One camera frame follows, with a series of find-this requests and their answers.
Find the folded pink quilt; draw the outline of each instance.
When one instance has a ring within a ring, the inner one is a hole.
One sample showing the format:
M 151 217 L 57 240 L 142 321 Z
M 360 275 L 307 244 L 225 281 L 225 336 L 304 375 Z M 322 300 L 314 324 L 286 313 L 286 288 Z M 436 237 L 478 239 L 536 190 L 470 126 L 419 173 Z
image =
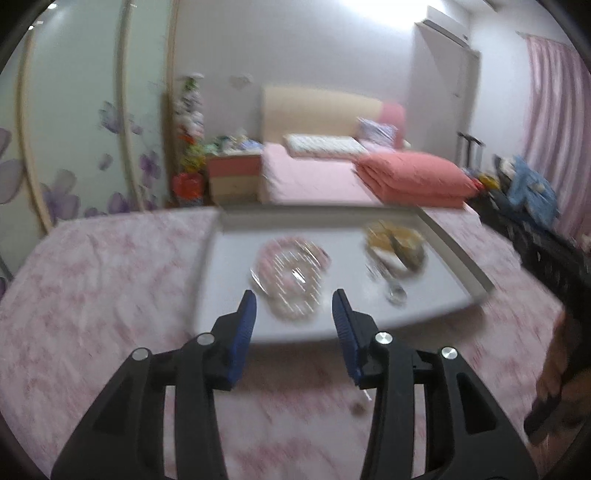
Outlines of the folded pink quilt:
M 477 193 L 456 165 L 426 153 L 373 153 L 355 164 L 357 175 L 384 203 L 462 207 Z

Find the white wall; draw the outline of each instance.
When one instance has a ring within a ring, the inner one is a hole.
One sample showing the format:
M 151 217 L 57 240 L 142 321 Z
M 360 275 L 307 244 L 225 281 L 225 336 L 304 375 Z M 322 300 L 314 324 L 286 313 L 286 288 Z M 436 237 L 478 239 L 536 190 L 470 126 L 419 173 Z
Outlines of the white wall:
M 554 18 L 534 0 L 472 17 L 471 46 L 481 58 L 470 133 L 486 144 L 484 170 L 493 171 L 494 154 L 523 153 L 531 76 L 527 44 L 517 31 L 570 44 Z
M 205 75 L 206 135 L 244 127 L 257 137 L 261 87 L 268 83 L 406 104 L 414 23 L 427 3 L 469 24 L 467 11 L 451 0 L 182 0 L 175 73 Z M 254 84 L 237 90 L 230 77 L 243 73 Z

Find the pink blanket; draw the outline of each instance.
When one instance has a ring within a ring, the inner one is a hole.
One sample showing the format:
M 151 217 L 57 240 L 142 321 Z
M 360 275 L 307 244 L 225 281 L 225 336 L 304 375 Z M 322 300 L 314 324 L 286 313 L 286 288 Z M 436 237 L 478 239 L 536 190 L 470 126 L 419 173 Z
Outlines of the pink blanket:
M 416 348 L 457 347 L 523 434 L 559 305 L 477 216 L 429 214 L 496 291 L 481 308 L 397 336 Z M 162 352 L 189 338 L 195 279 L 216 217 L 198 208 L 65 222 L 27 259 L 0 303 L 0 411 L 43 472 L 134 348 Z M 338 345 L 323 346 L 252 348 L 236 391 L 216 393 L 231 480 L 359 479 L 373 404 L 348 378 Z M 173 437 L 165 428 L 169 476 Z M 540 471 L 561 453 L 547 449 L 532 449 Z
M 421 152 L 372 153 L 355 171 L 384 203 L 462 208 L 477 193 L 452 162 Z

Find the pink drawer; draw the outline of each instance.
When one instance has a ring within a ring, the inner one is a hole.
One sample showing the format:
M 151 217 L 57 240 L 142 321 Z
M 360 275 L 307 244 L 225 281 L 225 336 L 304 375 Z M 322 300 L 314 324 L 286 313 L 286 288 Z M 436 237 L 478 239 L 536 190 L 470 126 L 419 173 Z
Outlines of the pink drawer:
M 261 172 L 261 156 L 214 157 L 207 162 L 210 177 L 257 176 Z

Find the pink bedsheet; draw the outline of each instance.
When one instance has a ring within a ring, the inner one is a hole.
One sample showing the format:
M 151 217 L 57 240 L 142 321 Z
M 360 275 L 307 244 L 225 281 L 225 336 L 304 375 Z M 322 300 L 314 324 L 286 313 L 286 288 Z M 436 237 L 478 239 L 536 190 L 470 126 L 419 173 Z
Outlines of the pink bedsheet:
M 216 215 L 200 208 L 66 222 L 27 259 L 0 303 L 0 410 L 45 473 L 134 348 L 161 352 L 189 338 L 194 278 Z M 421 348 L 456 346 L 522 432 L 559 305 L 477 216 L 430 215 L 497 290 L 482 308 L 397 336 Z M 348 379 L 336 344 L 290 350 L 252 349 L 237 390 L 216 395 L 230 479 L 357 480 L 371 402 Z M 424 438 L 422 417 L 417 434 Z M 171 476 L 172 438 L 167 429 Z M 532 451 L 541 469 L 551 458 L 545 449 Z
M 262 201 L 381 205 L 355 174 L 351 162 L 296 159 L 279 144 L 265 145 L 262 176 Z

